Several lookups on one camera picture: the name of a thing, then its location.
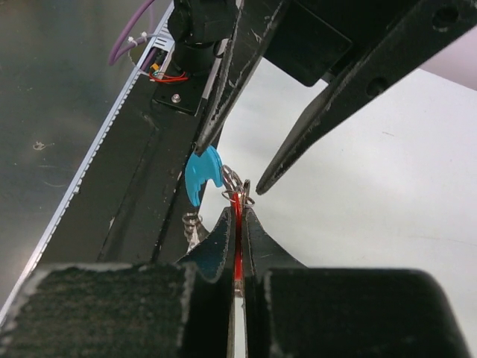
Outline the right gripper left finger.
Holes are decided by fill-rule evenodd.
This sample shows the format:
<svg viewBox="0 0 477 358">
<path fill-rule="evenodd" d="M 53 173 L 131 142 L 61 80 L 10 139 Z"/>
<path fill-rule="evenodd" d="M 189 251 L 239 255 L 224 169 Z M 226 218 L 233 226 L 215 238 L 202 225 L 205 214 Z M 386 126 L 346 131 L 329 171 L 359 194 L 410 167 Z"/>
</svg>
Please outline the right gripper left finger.
<svg viewBox="0 0 477 358">
<path fill-rule="evenodd" d="M 233 212 L 175 263 L 40 266 L 1 327 L 3 357 L 229 357 Z"/>
</svg>

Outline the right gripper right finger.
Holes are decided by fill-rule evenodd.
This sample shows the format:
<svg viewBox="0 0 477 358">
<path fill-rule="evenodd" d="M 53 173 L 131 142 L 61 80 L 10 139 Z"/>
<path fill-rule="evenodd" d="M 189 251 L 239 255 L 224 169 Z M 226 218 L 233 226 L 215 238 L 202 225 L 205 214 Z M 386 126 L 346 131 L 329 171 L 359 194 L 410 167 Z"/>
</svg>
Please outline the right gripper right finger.
<svg viewBox="0 0 477 358">
<path fill-rule="evenodd" d="M 249 357 L 468 357 L 449 301 L 408 268 L 309 268 L 241 224 Z"/>
</svg>

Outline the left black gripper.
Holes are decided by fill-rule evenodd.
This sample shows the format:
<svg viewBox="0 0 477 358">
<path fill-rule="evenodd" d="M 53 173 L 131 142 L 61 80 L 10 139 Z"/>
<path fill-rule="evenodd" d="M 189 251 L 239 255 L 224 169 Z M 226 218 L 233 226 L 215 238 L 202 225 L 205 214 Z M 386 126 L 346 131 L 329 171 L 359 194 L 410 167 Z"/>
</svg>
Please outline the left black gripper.
<svg viewBox="0 0 477 358">
<path fill-rule="evenodd" d="M 305 87 L 332 82 L 264 171 L 263 195 L 315 142 L 475 26 L 475 1 L 243 1 L 195 153 L 220 133 L 262 57 Z"/>
</svg>

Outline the red key tag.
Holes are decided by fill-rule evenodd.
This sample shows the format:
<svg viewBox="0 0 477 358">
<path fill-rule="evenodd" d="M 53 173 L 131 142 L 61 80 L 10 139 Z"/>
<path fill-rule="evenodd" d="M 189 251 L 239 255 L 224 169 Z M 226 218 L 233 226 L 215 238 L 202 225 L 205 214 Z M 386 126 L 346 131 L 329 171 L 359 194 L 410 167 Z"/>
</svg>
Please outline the red key tag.
<svg viewBox="0 0 477 358">
<path fill-rule="evenodd" d="M 243 268 L 242 268 L 242 245 L 241 245 L 241 198 L 237 192 L 233 193 L 233 209 L 235 212 L 235 256 L 234 256 L 234 292 L 236 297 L 243 297 Z"/>
</svg>

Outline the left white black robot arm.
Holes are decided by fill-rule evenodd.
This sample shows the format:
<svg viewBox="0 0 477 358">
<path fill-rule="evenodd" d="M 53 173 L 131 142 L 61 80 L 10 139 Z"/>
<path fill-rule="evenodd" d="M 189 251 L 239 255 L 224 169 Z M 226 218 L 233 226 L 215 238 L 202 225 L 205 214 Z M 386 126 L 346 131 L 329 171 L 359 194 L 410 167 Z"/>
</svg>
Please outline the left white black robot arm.
<svg viewBox="0 0 477 358">
<path fill-rule="evenodd" d="M 326 88 L 300 114 L 256 186 L 266 193 L 319 139 L 476 26 L 474 1 L 176 1 L 174 62 L 226 43 L 195 150 L 214 140 L 259 61 Z"/>
</svg>

